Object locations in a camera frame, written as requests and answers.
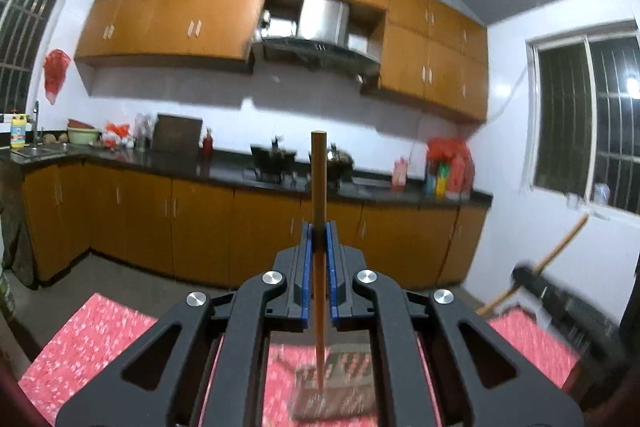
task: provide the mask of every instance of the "stainless steel range hood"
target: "stainless steel range hood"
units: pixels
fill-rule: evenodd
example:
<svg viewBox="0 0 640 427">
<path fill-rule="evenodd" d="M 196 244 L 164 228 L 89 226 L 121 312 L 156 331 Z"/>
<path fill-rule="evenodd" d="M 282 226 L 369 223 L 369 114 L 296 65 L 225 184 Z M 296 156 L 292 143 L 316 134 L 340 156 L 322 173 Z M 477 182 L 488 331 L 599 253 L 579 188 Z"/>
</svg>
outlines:
<svg viewBox="0 0 640 427">
<path fill-rule="evenodd" d="M 285 31 L 263 17 L 262 46 L 266 60 L 286 60 L 310 69 L 330 69 L 349 76 L 380 72 L 376 57 L 348 47 L 349 5 L 338 0 L 303 0 L 300 16 Z"/>
</svg>

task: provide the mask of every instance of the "gray floor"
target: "gray floor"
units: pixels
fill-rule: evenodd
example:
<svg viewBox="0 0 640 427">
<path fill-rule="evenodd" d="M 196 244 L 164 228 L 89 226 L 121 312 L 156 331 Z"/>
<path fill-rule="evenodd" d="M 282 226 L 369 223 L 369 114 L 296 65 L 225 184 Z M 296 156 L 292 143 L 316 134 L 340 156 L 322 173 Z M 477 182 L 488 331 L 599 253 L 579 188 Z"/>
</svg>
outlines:
<svg viewBox="0 0 640 427">
<path fill-rule="evenodd" d="M 151 275 L 96 255 L 82 259 L 65 277 L 47 288 L 30 290 L 11 272 L 7 276 L 16 306 L 12 330 L 30 358 L 37 355 L 69 317 L 96 292 L 152 317 L 160 317 L 179 299 L 185 298 L 189 292 L 196 289 L 206 291 L 210 295 L 226 293 L 220 289 L 175 282 Z M 452 290 L 456 297 L 474 309 L 481 305 L 462 288 L 454 287 Z M 272 341 L 312 345 L 314 335 L 310 328 L 302 334 L 275 333 Z M 368 333 L 364 331 L 338 333 L 332 328 L 328 330 L 328 344 L 367 341 Z"/>
</svg>

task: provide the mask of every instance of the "black countertop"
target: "black countertop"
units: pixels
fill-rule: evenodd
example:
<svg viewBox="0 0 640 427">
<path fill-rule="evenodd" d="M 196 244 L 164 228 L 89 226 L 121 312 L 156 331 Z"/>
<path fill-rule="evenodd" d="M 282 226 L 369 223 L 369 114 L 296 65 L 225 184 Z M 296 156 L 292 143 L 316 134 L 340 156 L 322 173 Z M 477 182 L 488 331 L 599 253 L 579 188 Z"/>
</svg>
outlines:
<svg viewBox="0 0 640 427">
<path fill-rule="evenodd" d="M 298 175 L 287 176 L 283 184 L 256 180 L 250 155 L 214 150 L 207 160 L 184 158 L 180 155 L 136 150 L 96 149 L 88 146 L 68 145 L 66 150 L 52 156 L 26 158 L 9 149 L 0 150 L 0 161 L 11 162 L 28 171 L 51 164 L 85 160 L 111 168 L 126 168 L 149 172 L 160 176 L 180 178 L 213 185 L 237 188 L 270 190 L 281 194 L 290 194 L 309 198 L 310 183 L 307 178 L 308 164 L 297 164 Z M 467 201 L 454 201 L 447 198 L 427 196 L 422 191 L 419 180 L 408 180 L 404 190 L 390 188 L 390 176 L 372 172 L 354 171 L 353 182 L 343 182 L 337 190 L 329 190 L 329 200 L 362 202 L 369 204 L 401 204 L 407 206 L 457 207 L 475 205 L 488 208 L 493 197 L 485 192 L 474 190 Z"/>
</svg>

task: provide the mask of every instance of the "wooden handle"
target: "wooden handle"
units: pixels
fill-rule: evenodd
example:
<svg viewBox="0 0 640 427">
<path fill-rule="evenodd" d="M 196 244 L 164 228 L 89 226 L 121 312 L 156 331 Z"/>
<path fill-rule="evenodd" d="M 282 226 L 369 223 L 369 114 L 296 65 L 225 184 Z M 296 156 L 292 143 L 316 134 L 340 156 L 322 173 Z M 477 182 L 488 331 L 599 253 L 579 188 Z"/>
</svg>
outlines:
<svg viewBox="0 0 640 427">
<path fill-rule="evenodd" d="M 313 207 L 314 319 L 318 392 L 324 390 L 324 321 L 326 317 L 326 133 L 311 133 L 311 204 Z"/>
<path fill-rule="evenodd" d="M 562 250 L 567 247 L 567 245 L 578 234 L 578 232 L 580 232 L 580 230 L 582 230 L 582 228 L 587 224 L 588 220 L 589 214 L 584 214 L 578 220 L 575 226 L 562 238 L 562 241 L 560 241 L 560 243 L 558 243 L 556 247 L 542 259 L 542 261 L 536 264 L 536 267 L 533 269 L 533 273 L 536 275 L 539 274 L 548 266 L 549 263 L 551 263 L 551 261 L 558 257 Z M 506 301 L 509 297 L 514 295 L 516 291 L 518 291 L 518 286 L 512 286 L 507 291 L 501 293 L 500 296 L 492 300 L 489 304 L 485 304 L 484 306 L 482 306 L 482 308 L 480 308 L 476 313 L 478 313 L 478 315 L 486 315 L 487 313 L 491 312 L 496 306 L 500 305 L 502 302 Z"/>
</svg>

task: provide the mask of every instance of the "yellow bottle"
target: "yellow bottle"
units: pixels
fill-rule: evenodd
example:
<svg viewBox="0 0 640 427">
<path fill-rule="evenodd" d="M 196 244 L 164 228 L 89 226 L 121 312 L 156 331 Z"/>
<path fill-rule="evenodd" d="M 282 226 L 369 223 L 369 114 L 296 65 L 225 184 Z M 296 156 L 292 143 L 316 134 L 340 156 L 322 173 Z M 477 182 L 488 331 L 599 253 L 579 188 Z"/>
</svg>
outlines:
<svg viewBox="0 0 640 427">
<path fill-rule="evenodd" d="M 27 115 L 14 114 L 11 119 L 11 140 L 9 145 L 11 149 L 20 149 L 24 147 L 24 138 L 27 134 Z"/>
</svg>

